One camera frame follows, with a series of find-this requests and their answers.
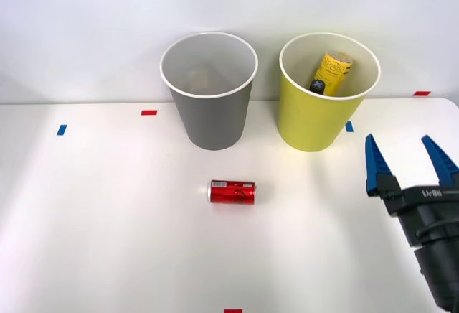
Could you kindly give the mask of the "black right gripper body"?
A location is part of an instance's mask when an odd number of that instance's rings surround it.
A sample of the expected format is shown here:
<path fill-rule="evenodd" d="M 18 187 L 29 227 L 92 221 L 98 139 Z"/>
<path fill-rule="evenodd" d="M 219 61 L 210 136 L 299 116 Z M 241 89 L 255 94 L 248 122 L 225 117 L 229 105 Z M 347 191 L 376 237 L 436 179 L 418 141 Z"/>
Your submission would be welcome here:
<path fill-rule="evenodd" d="M 415 186 L 402 191 L 399 221 L 412 247 L 458 237 L 458 188 Z"/>

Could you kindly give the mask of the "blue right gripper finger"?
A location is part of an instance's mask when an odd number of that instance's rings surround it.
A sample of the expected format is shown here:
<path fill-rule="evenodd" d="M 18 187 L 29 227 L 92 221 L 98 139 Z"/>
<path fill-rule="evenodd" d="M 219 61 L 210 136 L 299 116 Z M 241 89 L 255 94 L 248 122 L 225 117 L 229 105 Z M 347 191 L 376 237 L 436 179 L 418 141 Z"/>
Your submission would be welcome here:
<path fill-rule="evenodd" d="M 458 186 L 458 166 L 428 135 L 421 138 L 437 174 L 440 186 Z"/>
<path fill-rule="evenodd" d="M 365 138 L 366 193 L 379 197 L 390 216 L 402 213 L 402 189 L 384 160 L 372 134 Z"/>

